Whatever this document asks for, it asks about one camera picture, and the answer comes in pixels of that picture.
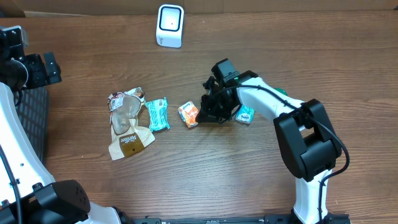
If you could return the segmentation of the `orange tissue pack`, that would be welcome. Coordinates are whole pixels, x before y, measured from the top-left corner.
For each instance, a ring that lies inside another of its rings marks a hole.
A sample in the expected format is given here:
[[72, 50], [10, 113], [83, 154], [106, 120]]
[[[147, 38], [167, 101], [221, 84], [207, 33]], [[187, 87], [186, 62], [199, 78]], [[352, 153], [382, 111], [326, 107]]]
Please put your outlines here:
[[196, 117], [199, 113], [199, 110], [192, 101], [188, 101], [180, 106], [178, 108], [178, 112], [188, 128], [193, 128], [198, 125], [198, 122], [196, 122]]

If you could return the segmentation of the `brown paper pastry bag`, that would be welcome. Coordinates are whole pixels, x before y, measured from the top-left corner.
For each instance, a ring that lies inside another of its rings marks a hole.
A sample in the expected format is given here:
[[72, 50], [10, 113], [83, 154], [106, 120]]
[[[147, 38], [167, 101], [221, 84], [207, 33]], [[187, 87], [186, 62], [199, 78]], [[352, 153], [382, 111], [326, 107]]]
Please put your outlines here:
[[138, 125], [138, 114], [145, 102], [140, 87], [109, 95], [111, 144], [108, 151], [112, 160], [131, 157], [155, 141], [149, 128]]

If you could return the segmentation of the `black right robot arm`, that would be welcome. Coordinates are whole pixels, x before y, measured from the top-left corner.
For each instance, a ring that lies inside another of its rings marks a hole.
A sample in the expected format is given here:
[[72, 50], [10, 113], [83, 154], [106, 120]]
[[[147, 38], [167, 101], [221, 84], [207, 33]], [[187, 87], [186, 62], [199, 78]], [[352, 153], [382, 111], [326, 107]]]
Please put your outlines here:
[[237, 71], [227, 58], [216, 63], [203, 84], [197, 123], [224, 123], [243, 106], [274, 124], [282, 160], [295, 177], [296, 199], [289, 215], [267, 215], [265, 223], [348, 223], [326, 208], [328, 179], [344, 149], [324, 106], [296, 100], [269, 86], [256, 73]]

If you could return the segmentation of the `white barcode scanner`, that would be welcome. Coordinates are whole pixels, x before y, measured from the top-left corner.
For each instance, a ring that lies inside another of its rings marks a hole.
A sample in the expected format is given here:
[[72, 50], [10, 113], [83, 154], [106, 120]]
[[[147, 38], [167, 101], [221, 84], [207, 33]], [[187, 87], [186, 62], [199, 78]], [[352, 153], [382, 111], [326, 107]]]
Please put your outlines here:
[[156, 41], [159, 46], [180, 48], [182, 46], [185, 11], [179, 5], [163, 4], [159, 7]]

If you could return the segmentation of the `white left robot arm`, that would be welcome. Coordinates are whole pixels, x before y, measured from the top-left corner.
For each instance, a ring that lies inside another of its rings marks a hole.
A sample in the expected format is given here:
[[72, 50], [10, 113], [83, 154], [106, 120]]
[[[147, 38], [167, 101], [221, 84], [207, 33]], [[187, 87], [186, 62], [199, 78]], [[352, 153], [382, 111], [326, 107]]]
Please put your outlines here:
[[61, 70], [53, 53], [27, 55], [27, 46], [21, 26], [1, 28], [1, 223], [127, 223], [46, 169], [46, 87], [61, 82]]

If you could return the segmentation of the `green round lid container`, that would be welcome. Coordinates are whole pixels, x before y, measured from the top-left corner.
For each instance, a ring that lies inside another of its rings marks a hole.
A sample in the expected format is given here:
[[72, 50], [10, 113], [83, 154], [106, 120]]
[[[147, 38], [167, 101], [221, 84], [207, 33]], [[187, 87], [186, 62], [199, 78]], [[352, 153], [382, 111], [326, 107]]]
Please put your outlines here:
[[280, 92], [281, 94], [288, 96], [287, 92], [281, 88], [275, 88], [275, 90], [277, 90], [278, 92]]

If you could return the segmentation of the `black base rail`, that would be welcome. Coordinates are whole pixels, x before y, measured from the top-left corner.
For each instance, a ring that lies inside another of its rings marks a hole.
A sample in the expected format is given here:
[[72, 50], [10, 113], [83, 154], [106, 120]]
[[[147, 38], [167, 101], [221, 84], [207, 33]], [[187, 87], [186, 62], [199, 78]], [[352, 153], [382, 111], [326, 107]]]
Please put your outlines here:
[[299, 224], [301, 221], [294, 212], [287, 215], [265, 215], [264, 217], [234, 217], [234, 218], [133, 218], [135, 224]]

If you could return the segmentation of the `teal snack pack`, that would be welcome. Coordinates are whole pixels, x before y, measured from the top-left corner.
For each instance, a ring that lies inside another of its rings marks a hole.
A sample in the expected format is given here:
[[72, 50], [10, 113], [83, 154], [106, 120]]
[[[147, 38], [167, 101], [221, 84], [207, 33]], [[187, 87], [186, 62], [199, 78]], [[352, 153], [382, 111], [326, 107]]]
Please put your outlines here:
[[147, 101], [144, 105], [149, 113], [149, 129], [151, 132], [170, 129], [168, 122], [168, 102], [166, 97], [158, 100]]

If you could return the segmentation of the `teal tissue pack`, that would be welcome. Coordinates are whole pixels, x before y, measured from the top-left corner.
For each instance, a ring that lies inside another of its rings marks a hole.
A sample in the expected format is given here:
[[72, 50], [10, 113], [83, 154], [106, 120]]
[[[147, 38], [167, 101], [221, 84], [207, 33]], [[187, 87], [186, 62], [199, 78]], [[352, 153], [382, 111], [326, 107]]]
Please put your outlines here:
[[254, 113], [254, 109], [242, 105], [242, 107], [240, 107], [240, 109], [236, 113], [235, 120], [244, 124], [251, 124], [254, 118]]

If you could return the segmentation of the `dark mesh basket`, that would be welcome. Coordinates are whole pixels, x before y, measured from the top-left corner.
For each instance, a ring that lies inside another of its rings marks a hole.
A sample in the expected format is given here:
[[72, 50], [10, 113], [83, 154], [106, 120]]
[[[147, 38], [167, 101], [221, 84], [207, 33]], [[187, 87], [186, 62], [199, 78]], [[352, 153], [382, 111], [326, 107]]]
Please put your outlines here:
[[22, 127], [40, 162], [45, 164], [48, 146], [49, 94], [46, 87], [14, 93], [16, 111]]

